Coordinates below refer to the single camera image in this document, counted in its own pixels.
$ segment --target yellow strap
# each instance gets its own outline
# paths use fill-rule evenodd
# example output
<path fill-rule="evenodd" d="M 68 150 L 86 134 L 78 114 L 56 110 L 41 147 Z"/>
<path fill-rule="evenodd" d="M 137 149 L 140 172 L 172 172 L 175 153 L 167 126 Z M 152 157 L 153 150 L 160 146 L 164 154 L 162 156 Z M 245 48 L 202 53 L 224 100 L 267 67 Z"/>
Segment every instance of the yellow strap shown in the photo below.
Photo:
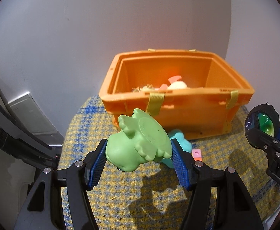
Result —
<path fill-rule="evenodd" d="M 238 101 L 238 90 L 233 90 L 230 92 L 230 99 L 226 102 L 226 109 L 229 110 L 235 106 Z"/>
<path fill-rule="evenodd" d="M 149 103 L 147 104 L 147 109 L 145 112 L 152 117 L 157 116 L 164 99 L 164 93 L 150 93 Z"/>

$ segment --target wall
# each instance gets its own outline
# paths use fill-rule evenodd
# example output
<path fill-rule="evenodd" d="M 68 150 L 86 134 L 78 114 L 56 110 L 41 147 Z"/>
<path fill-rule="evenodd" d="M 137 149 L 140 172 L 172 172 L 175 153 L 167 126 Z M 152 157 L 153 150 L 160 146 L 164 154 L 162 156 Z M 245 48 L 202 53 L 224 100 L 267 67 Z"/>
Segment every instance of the wall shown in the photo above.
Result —
<path fill-rule="evenodd" d="M 280 5 L 276 0 L 232 0 L 226 60 L 255 89 L 247 108 L 268 102 L 280 116 Z"/>
<path fill-rule="evenodd" d="M 230 14 L 230 0 L 2 0 L 1 93 L 9 101 L 29 91 L 64 136 L 115 54 L 198 48 L 225 57 Z"/>

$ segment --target yellow and blue plaid cloth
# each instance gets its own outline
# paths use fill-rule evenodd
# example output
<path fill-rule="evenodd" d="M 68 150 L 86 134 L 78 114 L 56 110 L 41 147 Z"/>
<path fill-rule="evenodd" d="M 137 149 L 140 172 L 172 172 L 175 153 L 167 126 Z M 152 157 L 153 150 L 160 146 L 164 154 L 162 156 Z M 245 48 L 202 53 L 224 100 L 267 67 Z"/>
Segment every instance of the yellow and blue plaid cloth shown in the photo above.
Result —
<path fill-rule="evenodd" d="M 192 144 L 201 149 L 203 161 L 211 168 L 224 170 L 232 166 L 237 170 L 264 220 L 280 204 L 280 186 L 266 175 L 265 153 L 252 148 L 244 136 L 247 114 L 245 107 L 239 109 L 230 134 L 195 140 Z M 98 96 L 89 98 L 70 123 L 59 169 L 83 160 L 102 138 L 117 133 L 111 119 Z M 213 188 L 207 229 L 212 225 L 216 191 Z M 179 185 L 174 170 L 155 162 L 126 173 L 107 161 L 98 186 L 88 192 L 100 229 L 178 229 L 190 196 Z M 66 189 L 62 189 L 62 204 L 67 229 L 73 229 Z"/>

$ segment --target orange bin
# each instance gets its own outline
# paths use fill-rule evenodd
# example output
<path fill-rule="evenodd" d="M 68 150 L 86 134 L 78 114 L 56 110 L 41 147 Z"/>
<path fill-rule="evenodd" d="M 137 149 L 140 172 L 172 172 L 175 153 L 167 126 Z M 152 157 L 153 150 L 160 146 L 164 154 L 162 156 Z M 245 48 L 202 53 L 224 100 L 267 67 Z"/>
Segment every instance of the orange bin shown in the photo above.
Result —
<path fill-rule="evenodd" d="M 135 87 L 170 85 L 172 76 L 182 76 L 188 88 L 132 92 Z M 149 98 L 163 96 L 158 115 L 166 130 L 180 129 L 187 139 L 226 134 L 239 107 L 247 104 L 254 89 L 224 59 L 195 50 L 148 50 L 116 55 L 106 74 L 100 97 L 113 124 L 131 116 L 135 108 L 146 110 Z"/>

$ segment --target green rubber toy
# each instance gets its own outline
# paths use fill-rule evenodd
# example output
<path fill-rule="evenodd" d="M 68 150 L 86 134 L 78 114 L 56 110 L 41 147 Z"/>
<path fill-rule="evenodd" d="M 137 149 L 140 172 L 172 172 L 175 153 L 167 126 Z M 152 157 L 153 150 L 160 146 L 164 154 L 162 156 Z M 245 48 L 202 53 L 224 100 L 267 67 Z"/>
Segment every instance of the green rubber toy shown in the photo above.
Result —
<path fill-rule="evenodd" d="M 106 157 L 120 170 L 132 172 L 142 163 L 172 156 L 170 138 L 149 114 L 136 108 L 131 117 L 121 115 L 118 121 L 121 131 L 108 138 Z"/>

